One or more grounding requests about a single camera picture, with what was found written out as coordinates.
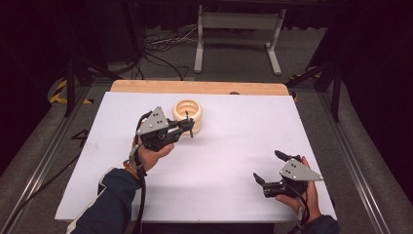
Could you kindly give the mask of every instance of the wrist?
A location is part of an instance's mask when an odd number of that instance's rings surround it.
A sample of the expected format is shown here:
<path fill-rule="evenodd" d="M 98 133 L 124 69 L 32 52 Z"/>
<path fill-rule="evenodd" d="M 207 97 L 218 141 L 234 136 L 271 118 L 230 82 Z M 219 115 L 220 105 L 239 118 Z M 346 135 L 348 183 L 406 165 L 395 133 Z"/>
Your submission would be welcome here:
<path fill-rule="evenodd" d="M 310 222 L 312 222 L 313 220 L 317 219 L 317 218 L 320 217 L 320 216 L 321 216 L 321 212 L 319 211 L 319 209 L 310 211 L 310 217 L 309 217 L 309 219 L 307 220 L 307 223 L 306 223 L 306 224 L 309 224 Z"/>
<path fill-rule="evenodd" d="M 130 162 L 124 162 L 125 170 L 131 173 L 136 179 L 139 180 L 139 176 L 137 175 L 137 171 L 131 166 Z"/>

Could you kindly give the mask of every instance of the dark floor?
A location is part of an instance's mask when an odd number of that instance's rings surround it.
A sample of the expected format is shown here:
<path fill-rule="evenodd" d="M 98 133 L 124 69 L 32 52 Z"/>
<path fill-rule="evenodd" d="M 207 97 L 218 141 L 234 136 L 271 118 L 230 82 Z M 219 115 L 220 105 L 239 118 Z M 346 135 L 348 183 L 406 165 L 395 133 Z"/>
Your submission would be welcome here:
<path fill-rule="evenodd" d="M 188 41 L 154 55 L 175 66 L 188 66 L 187 80 L 284 83 L 289 76 L 305 71 L 323 33 L 323 29 L 282 31 L 276 47 L 282 76 L 273 74 L 263 49 L 264 43 L 271 38 L 265 31 L 243 36 L 228 31 L 211 32 L 205 39 L 201 74 L 192 70 L 195 42 Z M 173 69 L 144 58 L 140 68 L 145 78 L 178 77 Z M 136 72 L 135 69 L 123 76 L 133 78 Z M 326 94 L 314 92 L 314 81 L 305 81 L 291 91 L 298 96 L 297 109 L 335 203 L 342 233 L 413 233 L 412 205 L 359 122 L 345 87 L 342 87 L 339 105 L 340 123 L 335 123 L 328 111 L 330 91 Z M 71 137 L 91 128 L 103 94 L 110 86 L 109 79 L 96 78 L 90 88 L 78 87 L 78 97 L 92 98 L 94 103 L 79 104 L 67 118 L 63 117 L 65 104 L 53 103 L 52 109 L 0 177 L 2 230 L 22 194 L 30 194 L 29 190 L 35 190 L 42 181 L 57 174 L 81 152 L 81 140 Z M 54 217 L 73 167 L 25 206 L 10 233 L 65 232 L 67 223 L 56 221 Z M 286 233 L 292 225 L 277 224 L 276 231 Z"/>

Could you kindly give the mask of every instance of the metal rail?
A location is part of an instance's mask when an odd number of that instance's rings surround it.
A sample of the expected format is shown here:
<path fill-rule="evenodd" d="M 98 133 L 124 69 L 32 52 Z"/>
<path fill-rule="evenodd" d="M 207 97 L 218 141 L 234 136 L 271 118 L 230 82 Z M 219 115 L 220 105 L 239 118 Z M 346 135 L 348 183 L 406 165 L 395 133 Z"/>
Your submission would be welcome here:
<path fill-rule="evenodd" d="M 15 220 L 11 220 L 15 212 L 18 210 L 19 206 L 23 204 L 30 196 L 33 194 L 39 187 L 42 185 L 44 178 L 52 165 L 56 157 L 56 152 L 60 147 L 61 140 L 63 139 L 67 129 L 70 126 L 70 123 L 76 116 L 77 111 L 79 110 L 82 101 L 86 98 L 90 87 L 81 87 L 79 88 L 79 93 L 76 96 L 76 104 L 71 111 L 71 113 L 63 119 L 60 123 L 54 138 L 52 139 L 48 149 L 46 150 L 42 160 L 40 161 L 39 165 L 37 166 L 36 170 L 34 171 L 32 177 L 28 181 L 24 191 L 22 192 L 19 201 L 16 203 L 15 208 L 13 209 L 12 213 L 10 214 L 9 218 L 7 219 L 3 229 L 1 230 L 2 234 L 12 234 L 15 233 L 22 222 L 28 208 L 30 207 L 31 202 L 27 203 L 26 206 L 21 209 L 19 215 L 15 218 Z"/>
<path fill-rule="evenodd" d="M 340 123 L 335 122 L 334 117 L 331 115 L 330 102 L 328 100 L 327 94 L 318 93 L 318 95 L 319 95 L 319 101 L 321 103 L 321 106 L 323 107 L 323 111 L 327 115 L 329 123 L 331 124 L 335 135 L 337 135 L 338 139 L 340 140 L 340 144 L 344 150 L 345 161 L 346 161 L 347 167 L 353 178 L 358 194 L 361 198 L 362 203 L 365 206 L 365 209 L 367 210 L 367 214 L 371 219 L 371 222 L 373 224 L 373 227 L 376 233 L 382 233 L 382 234 L 391 233 L 388 225 L 386 224 L 380 212 L 380 209 L 376 203 L 376 200 L 374 199 L 370 186 L 368 185 L 357 163 L 357 159 L 352 151 L 352 148 L 350 147 L 346 139 L 346 136 L 343 132 L 343 129 L 341 128 Z"/>

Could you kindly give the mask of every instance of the yellow and black tape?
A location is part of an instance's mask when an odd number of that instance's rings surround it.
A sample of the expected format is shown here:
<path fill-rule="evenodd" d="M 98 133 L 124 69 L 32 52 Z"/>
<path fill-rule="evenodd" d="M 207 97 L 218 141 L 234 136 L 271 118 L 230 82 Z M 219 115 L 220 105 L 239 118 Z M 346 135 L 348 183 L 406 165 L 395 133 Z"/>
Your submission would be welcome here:
<path fill-rule="evenodd" d="M 294 99 L 294 101 L 295 102 L 297 102 L 298 101 L 298 96 L 297 96 L 297 93 L 295 93 L 295 92 L 292 92 L 292 98 Z"/>
<path fill-rule="evenodd" d="M 67 85 L 67 80 L 66 80 L 65 77 L 63 77 L 61 79 L 60 83 L 58 84 L 58 86 L 55 90 L 55 93 L 52 95 L 52 98 L 50 100 L 51 103 L 54 103 L 54 102 L 64 103 L 64 104 L 67 103 L 67 98 L 60 97 L 60 94 L 63 91 L 64 87 L 66 87 L 66 85 Z M 92 99 L 92 98 L 86 98 L 83 101 L 83 104 L 93 104 L 93 103 L 94 103 L 94 99 Z"/>

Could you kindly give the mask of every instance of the wooden table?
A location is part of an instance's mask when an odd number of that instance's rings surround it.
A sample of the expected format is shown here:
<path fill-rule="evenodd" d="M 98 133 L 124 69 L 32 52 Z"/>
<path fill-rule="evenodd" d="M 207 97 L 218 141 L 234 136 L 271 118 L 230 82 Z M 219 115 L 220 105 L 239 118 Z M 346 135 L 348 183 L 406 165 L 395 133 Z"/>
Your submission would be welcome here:
<path fill-rule="evenodd" d="M 201 82 L 201 81 L 153 81 L 117 80 L 111 92 L 157 93 L 157 94 L 216 94 L 237 92 L 240 95 L 288 96 L 284 84 Z"/>

